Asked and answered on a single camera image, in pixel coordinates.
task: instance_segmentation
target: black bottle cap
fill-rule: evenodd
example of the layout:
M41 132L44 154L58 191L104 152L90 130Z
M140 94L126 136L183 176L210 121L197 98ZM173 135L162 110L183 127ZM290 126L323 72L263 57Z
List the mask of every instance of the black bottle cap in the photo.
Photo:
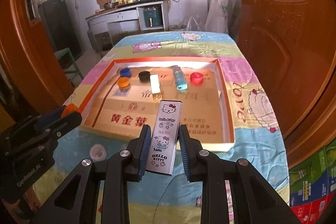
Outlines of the black bottle cap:
M149 71L142 71L139 73L140 82L149 82L151 73Z

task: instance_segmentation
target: white rectangular box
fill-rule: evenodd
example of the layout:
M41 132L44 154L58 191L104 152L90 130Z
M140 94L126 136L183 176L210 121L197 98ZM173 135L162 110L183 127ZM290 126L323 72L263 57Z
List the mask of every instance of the white rectangular box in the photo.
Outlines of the white rectangular box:
M181 101L160 102L147 158L147 171L170 176L173 174L181 112Z

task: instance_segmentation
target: barcode label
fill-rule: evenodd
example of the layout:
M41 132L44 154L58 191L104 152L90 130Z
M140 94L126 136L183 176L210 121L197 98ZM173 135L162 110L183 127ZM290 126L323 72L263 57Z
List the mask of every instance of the barcode label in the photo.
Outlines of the barcode label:
M130 89L116 89L113 92L112 96L121 96L121 97L126 97L129 93Z
M324 201L321 201L321 203L320 203L320 208L319 208L319 212L320 212L320 211L323 211L325 204L326 204L326 201L325 201L325 200L324 200Z
M332 186L330 186L330 192L333 192L336 189L336 184L333 184Z

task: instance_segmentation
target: refrigerator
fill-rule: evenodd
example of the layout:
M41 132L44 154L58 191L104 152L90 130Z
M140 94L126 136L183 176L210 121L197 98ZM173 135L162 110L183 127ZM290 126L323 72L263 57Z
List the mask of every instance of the refrigerator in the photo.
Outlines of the refrigerator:
M74 59L80 57L82 50L73 29L65 0L47 0L38 6L38 10L54 52L68 47ZM71 59L65 55L59 60L59 63L63 69L66 69L71 64Z

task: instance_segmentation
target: metal screw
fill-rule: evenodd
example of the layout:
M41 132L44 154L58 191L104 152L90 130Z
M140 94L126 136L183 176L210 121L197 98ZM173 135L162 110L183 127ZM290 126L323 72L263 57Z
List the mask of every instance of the metal screw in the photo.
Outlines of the metal screw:
M238 163L242 166L246 166L249 164L248 160L247 159L239 159L238 160Z
M202 157L206 157L209 156L209 151L208 150L200 150L200 152L198 152Z
M129 154L130 154L130 152L128 150L120 151L120 156L122 156L122 157L127 157Z
M82 160L82 165L83 166L89 166L90 164L91 164L91 160L89 160L89 159Z

